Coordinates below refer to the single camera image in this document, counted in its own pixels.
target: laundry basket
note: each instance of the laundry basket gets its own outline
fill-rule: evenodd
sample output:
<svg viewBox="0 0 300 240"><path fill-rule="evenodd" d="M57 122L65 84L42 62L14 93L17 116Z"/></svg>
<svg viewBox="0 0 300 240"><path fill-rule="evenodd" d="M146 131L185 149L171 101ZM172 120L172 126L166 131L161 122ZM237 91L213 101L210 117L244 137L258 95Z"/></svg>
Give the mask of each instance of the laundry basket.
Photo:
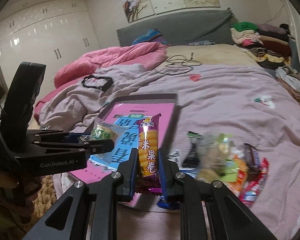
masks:
<svg viewBox="0 0 300 240"><path fill-rule="evenodd" d="M288 93L298 102L300 105L300 92L294 90L289 84L284 82L281 78L277 77L277 81L288 91Z"/></svg>

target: black strap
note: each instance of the black strap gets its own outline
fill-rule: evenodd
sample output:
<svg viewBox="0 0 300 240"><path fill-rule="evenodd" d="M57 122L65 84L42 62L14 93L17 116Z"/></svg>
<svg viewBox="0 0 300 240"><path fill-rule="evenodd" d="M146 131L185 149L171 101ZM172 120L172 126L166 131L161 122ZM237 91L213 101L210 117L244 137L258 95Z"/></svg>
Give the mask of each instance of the black strap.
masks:
<svg viewBox="0 0 300 240"><path fill-rule="evenodd" d="M89 86L89 85L86 85L85 82L87 80L89 80L89 79L92 79L92 78L95 78L95 79L104 79L104 80L106 80L106 83L103 86ZM102 77L102 76L98 77L98 76L94 76L94 75L89 75L89 76L86 76L81 81L81 84L85 88L95 88L95 89L101 90L103 92L106 92L113 85L113 79L111 77Z"/></svg>

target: metal screw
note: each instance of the metal screw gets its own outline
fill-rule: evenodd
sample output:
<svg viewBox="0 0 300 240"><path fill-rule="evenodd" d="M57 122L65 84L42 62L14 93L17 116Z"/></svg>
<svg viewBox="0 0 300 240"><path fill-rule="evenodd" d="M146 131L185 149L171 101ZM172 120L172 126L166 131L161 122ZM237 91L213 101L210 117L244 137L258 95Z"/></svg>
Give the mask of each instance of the metal screw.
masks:
<svg viewBox="0 0 300 240"><path fill-rule="evenodd" d="M183 179L185 176L186 176L186 174L183 173L183 172L177 172L177 173L176 173L176 177L177 177L178 179Z"/></svg>
<svg viewBox="0 0 300 240"><path fill-rule="evenodd" d="M121 176L121 173L117 172L117 171L111 174L111 177L114 179L120 178L120 176Z"/></svg>
<svg viewBox="0 0 300 240"><path fill-rule="evenodd" d="M222 187L222 182L220 180L215 180L212 185L214 187Z"/></svg>
<svg viewBox="0 0 300 240"><path fill-rule="evenodd" d="M80 187L82 187L84 185L84 182L83 181L80 181L80 180L78 180L78 181L76 181L75 183L74 183L74 186L76 187L76 188L80 188Z"/></svg>

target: gray headboard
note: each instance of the gray headboard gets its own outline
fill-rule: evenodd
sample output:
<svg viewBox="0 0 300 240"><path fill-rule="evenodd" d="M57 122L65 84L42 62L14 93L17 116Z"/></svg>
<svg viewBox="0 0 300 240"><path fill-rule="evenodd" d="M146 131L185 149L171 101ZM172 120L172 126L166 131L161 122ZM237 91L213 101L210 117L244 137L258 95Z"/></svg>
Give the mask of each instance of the gray headboard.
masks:
<svg viewBox="0 0 300 240"><path fill-rule="evenodd" d="M158 29L173 46L200 40L233 45L230 32L232 18L230 8L177 12L131 24L117 30L117 34L122 47L130 46L136 38L146 34L149 29Z"/></svg>

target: red candy package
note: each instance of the red candy package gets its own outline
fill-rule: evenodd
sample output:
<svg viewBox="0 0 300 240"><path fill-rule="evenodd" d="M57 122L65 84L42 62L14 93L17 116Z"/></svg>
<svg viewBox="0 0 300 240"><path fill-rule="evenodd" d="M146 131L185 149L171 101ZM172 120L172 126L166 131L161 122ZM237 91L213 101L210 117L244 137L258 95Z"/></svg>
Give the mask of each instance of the red candy package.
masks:
<svg viewBox="0 0 300 240"><path fill-rule="evenodd" d="M253 181L250 181L248 186L242 191L239 199L250 208L255 202L256 198L260 194L263 186L265 185L266 179L268 177L269 163L266 158L262 159L261 162L261 172Z"/></svg>

